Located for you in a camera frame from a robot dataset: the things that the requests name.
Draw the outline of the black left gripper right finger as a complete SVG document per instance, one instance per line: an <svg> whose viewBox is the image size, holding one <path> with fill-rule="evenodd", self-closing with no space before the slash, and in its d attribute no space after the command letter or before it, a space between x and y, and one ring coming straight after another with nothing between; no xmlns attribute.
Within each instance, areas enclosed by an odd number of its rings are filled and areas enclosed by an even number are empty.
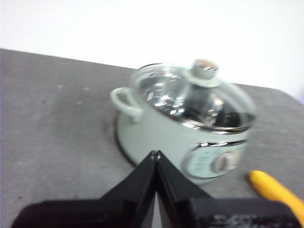
<svg viewBox="0 0 304 228"><path fill-rule="evenodd" d="M291 209L260 198L214 198L156 152L161 214L172 228L299 228Z"/></svg>

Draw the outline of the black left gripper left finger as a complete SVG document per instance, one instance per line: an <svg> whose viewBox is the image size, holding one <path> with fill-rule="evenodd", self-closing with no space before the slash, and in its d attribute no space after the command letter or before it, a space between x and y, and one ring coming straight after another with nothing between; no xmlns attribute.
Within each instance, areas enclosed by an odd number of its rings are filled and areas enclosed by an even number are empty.
<svg viewBox="0 0 304 228"><path fill-rule="evenodd" d="M14 228L140 228L153 212L156 152L99 199L47 200L26 206Z"/></svg>

